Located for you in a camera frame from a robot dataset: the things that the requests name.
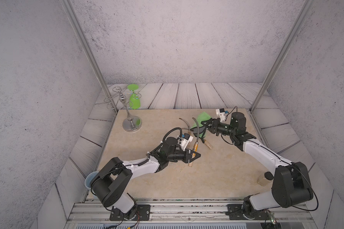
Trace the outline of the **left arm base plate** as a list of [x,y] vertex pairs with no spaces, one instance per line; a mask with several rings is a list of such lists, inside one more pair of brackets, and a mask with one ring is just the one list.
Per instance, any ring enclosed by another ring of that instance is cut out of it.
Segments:
[[110,221],[148,221],[150,219],[151,205],[136,204],[126,213],[120,209],[112,207],[110,210]]

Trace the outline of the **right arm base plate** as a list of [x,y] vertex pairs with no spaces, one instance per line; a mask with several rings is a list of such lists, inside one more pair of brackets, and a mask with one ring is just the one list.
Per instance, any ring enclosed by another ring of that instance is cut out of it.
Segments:
[[255,210],[245,204],[228,204],[225,214],[230,220],[265,220],[269,215],[265,210]]

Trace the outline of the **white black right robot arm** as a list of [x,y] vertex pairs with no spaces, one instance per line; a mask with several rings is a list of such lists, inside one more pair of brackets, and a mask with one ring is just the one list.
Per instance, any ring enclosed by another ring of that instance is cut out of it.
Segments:
[[254,157],[268,170],[266,178],[272,181],[271,190],[244,198],[242,209],[246,216],[278,207],[296,208],[298,204],[318,198],[306,165],[283,158],[247,132],[243,113],[232,113],[230,124],[222,123],[220,118],[210,118],[201,121],[201,125],[216,136],[229,136],[232,145]]

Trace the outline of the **sickle with wooden handle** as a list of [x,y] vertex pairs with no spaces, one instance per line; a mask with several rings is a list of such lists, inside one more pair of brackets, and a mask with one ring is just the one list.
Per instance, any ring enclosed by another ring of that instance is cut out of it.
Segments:
[[186,124],[187,128],[184,128],[184,129],[188,131],[188,134],[189,134],[189,135],[191,135],[191,127],[190,127],[190,124],[189,124],[185,119],[182,119],[182,118],[179,118],[179,119],[182,120],[182,121]]

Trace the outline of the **green fluffy rag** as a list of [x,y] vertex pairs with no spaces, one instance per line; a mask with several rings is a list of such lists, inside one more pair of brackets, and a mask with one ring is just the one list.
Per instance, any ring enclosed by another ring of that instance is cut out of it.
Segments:
[[[199,124],[199,137],[200,138],[204,138],[206,135],[206,127],[204,127],[201,122],[203,121],[207,121],[212,119],[212,117],[206,113],[206,112],[202,112],[201,114],[198,115],[197,117],[197,123]],[[194,136],[197,136],[197,125],[196,123],[193,124],[193,126],[190,128],[190,131],[192,131],[194,133]]]

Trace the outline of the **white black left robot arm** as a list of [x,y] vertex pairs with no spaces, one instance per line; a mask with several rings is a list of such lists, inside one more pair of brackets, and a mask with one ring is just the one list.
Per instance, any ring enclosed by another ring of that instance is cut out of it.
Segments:
[[168,137],[146,158],[134,161],[122,161],[112,158],[90,182],[90,191],[101,201],[104,208],[113,207],[124,215],[134,215],[137,203],[125,189],[132,179],[154,174],[165,169],[170,162],[182,161],[186,164],[201,157],[200,153],[188,149],[188,140]]

